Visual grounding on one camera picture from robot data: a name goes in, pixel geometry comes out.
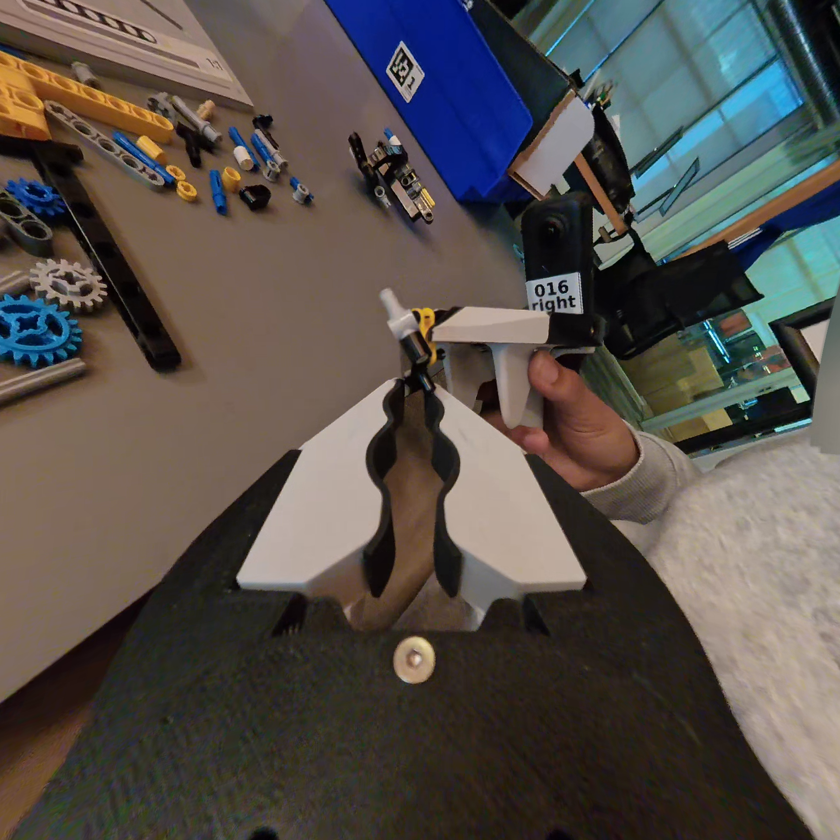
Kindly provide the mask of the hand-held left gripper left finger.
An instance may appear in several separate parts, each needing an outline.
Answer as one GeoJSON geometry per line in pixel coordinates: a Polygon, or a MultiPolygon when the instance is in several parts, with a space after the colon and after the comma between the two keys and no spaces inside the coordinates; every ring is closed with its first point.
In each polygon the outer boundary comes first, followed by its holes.
{"type": "Polygon", "coordinates": [[[355,631],[391,578],[395,534],[385,477],[396,462],[403,379],[386,380],[298,450],[237,572],[243,591],[336,601],[355,631]]]}

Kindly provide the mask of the dark equipment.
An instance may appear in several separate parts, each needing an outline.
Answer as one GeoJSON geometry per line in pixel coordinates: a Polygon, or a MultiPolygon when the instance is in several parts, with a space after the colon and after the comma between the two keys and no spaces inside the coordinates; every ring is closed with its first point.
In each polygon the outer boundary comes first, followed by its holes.
{"type": "Polygon", "coordinates": [[[655,263],[642,240],[616,263],[594,274],[596,312],[604,318],[604,345],[620,361],[667,337],[763,299],[724,242],[655,263]]]}

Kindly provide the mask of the grey lego gear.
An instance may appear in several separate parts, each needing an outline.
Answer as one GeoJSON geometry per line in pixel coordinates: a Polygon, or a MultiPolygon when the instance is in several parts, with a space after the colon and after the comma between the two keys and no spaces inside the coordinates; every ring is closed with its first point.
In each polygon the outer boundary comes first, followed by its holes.
{"type": "Polygon", "coordinates": [[[65,259],[38,262],[28,273],[29,285],[37,297],[76,313],[91,313],[103,308],[109,296],[99,274],[65,259]]]}

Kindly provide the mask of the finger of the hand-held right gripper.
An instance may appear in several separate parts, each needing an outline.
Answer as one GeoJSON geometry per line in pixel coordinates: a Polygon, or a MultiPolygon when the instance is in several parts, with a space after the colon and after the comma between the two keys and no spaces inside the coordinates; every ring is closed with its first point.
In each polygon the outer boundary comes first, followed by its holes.
{"type": "Polygon", "coordinates": [[[486,343],[445,343],[447,390],[465,405],[498,405],[497,375],[486,343]]]}
{"type": "Polygon", "coordinates": [[[464,307],[436,320],[432,340],[544,345],[549,342],[550,324],[550,315],[543,311],[464,307]]]}

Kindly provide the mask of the thin grey lego liftarm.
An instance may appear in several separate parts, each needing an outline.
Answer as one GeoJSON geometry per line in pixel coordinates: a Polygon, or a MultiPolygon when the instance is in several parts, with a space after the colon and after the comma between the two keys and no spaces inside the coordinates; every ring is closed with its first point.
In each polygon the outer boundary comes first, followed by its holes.
{"type": "Polygon", "coordinates": [[[95,129],[74,112],[56,101],[44,100],[45,115],[67,131],[74,141],[80,141],[91,151],[96,151],[101,158],[113,164],[121,173],[129,175],[135,181],[155,191],[162,191],[175,184],[166,171],[160,173],[152,166],[143,163],[138,157],[120,146],[115,139],[95,129]]]}

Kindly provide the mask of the person's white fleece sweater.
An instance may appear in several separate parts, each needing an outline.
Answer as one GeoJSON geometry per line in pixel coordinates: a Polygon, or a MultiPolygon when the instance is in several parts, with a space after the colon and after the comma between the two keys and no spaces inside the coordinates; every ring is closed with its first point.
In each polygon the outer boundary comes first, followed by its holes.
{"type": "Polygon", "coordinates": [[[794,434],[725,459],[643,526],[646,554],[705,648],[773,782],[839,838],[839,458],[794,434]]]}

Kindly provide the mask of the metal pipes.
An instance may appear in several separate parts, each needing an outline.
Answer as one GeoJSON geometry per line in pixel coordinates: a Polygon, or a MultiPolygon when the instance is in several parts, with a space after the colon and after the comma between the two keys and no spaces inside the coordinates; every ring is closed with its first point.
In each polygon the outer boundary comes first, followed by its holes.
{"type": "Polygon", "coordinates": [[[821,129],[839,120],[839,2],[758,1],[773,43],[821,129]]]}

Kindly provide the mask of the long yellow lego beam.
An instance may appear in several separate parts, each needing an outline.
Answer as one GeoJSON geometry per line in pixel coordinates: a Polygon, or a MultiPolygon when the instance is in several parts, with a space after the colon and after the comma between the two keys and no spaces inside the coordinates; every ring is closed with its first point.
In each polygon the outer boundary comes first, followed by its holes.
{"type": "Polygon", "coordinates": [[[4,52],[1,54],[1,79],[43,103],[57,102],[81,117],[124,133],[146,136],[157,144],[168,144],[175,131],[172,122],[156,112],[4,52]]]}

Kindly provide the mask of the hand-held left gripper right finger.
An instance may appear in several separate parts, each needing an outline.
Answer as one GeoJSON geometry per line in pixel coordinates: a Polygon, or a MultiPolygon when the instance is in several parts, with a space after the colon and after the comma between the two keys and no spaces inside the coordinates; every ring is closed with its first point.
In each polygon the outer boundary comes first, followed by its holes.
{"type": "Polygon", "coordinates": [[[586,573],[527,456],[444,387],[425,396],[441,487],[433,540],[437,583],[474,632],[496,602],[582,592],[586,573]]]}

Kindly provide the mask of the black lego pin piece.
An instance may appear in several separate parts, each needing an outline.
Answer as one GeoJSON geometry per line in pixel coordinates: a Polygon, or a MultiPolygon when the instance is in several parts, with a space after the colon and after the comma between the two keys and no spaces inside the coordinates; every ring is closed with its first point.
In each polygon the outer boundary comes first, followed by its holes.
{"type": "Polygon", "coordinates": [[[382,289],[379,299],[385,310],[387,327],[410,364],[409,379],[425,394],[434,393],[435,383],[428,373],[432,351],[421,332],[420,321],[412,309],[403,306],[391,288],[382,289]]]}

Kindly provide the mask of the large blue lego gear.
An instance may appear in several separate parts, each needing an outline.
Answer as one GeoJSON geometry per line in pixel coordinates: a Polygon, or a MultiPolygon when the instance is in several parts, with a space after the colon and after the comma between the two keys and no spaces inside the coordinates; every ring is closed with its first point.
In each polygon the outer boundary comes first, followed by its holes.
{"type": "Polygon", "coordinates": [[[56,304],[27,295],[2,297],[2,361],[43,369],[74,358],[82,339],[78,321],[56,304]]]}

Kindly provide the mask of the long black lego beam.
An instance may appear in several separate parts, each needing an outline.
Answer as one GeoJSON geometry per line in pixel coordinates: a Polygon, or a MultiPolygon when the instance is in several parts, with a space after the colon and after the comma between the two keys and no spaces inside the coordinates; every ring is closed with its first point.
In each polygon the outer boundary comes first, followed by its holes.
{"type": "Polygon", "coordinates": [[[67,206],[77,242],[103,278],[115,308],[147,363],[158,373],[175,371],[182,364],[179,350],[75,172],[84,160],[81,149],[68,143],[3,135],[1,154],[28,160],[42,182],[56,190],[67,206]]]}

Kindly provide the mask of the wooden rail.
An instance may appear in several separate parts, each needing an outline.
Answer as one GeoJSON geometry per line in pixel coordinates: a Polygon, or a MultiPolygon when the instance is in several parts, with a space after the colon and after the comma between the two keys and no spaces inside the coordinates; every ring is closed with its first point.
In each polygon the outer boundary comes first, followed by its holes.
{"type": "Polygon", "coordinates": [[[819,171],[809,171],[807,178],[796,177],[793,185],[786,186],[784,189],[778,187],[773,190],[773,195],[770,197],[762,196],[757,203],[750,206],[748,212],[743,209],[735,213],[726,226],[720,224],[712,232],[696,236],[682,245],[671,246],[668,250],[661,247],[659,251],[655,251],[652,245],[648,246],[648,250],[658,263],[663,263],[693,254],[717,242],[730,243],[733,240],[746,238],[771,219],[810,201],[818,193],[834,186],[838,183],[838,179],[839,161],[834,161],[819,171]]]}

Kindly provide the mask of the yellow lego connector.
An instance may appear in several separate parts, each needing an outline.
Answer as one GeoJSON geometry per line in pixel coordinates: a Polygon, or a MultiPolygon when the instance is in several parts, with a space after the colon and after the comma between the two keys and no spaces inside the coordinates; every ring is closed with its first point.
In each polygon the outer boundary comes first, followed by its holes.
{"type": "Polygon", "coordinates": [[[413,308],[412,313],[427,350],[427,363],[435,364],[438,352],[436,343],[432,339],[432,330],[436,321],[436,311],[432,308],[413,308]]]}

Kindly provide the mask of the grey lego axle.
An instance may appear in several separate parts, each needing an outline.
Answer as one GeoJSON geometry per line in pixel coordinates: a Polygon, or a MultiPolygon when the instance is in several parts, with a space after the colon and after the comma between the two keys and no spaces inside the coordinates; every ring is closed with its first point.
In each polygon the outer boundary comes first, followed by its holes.
{"type": "Polygon", "coordinates": [[[84,360],[71,359],[13,376],[1,382],[1,406],[15,403],[27,396],[76,379],[84,375],[87,370],[88,366],[84,360]]]}

